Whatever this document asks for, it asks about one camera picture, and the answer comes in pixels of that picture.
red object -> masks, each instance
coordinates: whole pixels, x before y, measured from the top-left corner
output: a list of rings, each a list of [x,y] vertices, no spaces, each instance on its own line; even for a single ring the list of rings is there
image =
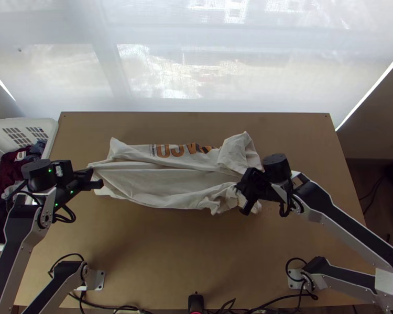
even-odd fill
[[[22,160],[18,160],[17,157],[19,152],[26,152],[24,156],[28,155],[30,147],[26,146],[17,151],[5,153],[2,156],[0,163],[0,196],[5,188],[15,184],[18,180],[23,180],[20,168],[29,161],[23,160],[23,158],[19,158]]]

white t-shirt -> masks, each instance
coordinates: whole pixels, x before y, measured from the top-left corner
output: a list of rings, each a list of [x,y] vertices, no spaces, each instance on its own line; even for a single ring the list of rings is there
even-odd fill
[[[235,188],[248,167],[263,170],[249,134],[234,135],[220,148],[196,143],[127,145],[111,139],[108,157],[88,165],[93,180],[103,179],[97,195],[110,195],[155,208],[203,209],[211,214],[246,198]],[[257,213],[259,202],[252,208]]]

white curtain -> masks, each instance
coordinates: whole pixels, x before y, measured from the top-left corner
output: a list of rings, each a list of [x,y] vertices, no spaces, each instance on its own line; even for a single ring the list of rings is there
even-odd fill
[[[331,113],[393,60],[393,0],[0,0],[0,79],[64,111]]]

tabletop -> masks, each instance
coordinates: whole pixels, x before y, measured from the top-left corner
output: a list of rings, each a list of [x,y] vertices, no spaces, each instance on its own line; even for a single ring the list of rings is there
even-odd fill
[[[62,113],[51,159],[70,159],[75,170],[106,159],[111,137],[127,144],[197,142],[219,147],[247,131],[261,158],[286,154],[293,170],[319,183],[337,206],[364,224],[342,149],[328,114],[281,113]],[[188,296],[203,294],[207,308],[237,298],[253,308],[297,293],[288,288],[285,263],[320,255],[331,264],[372,273],[356,252],[320,224],[279,216],[279,205],[262,202],[258,215],[237,209],[211,216],[206,210],[148,208],[127,200],[82,192],[68,203],[73,224],[55,223],[32,252],[16,304],[28,305],[47,285],[55,260],[80,253],[90,268],[106,271],[104,289],[87,300],[145,309],[184,309]],[[360,304],[325,289],[302,306]],[[279,307],[295,307],[296,298]],[[78,307],[67,298],[63,307]]]

laundry basket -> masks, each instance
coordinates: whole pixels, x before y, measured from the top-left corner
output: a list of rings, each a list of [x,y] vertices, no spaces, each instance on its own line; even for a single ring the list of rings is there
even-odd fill
[[[42,158],[48,158],[57,130],[58,123],[50,118],[15,118],[0,120],[0,159],[4,153],[33,145],[37,140],[47,140]]]

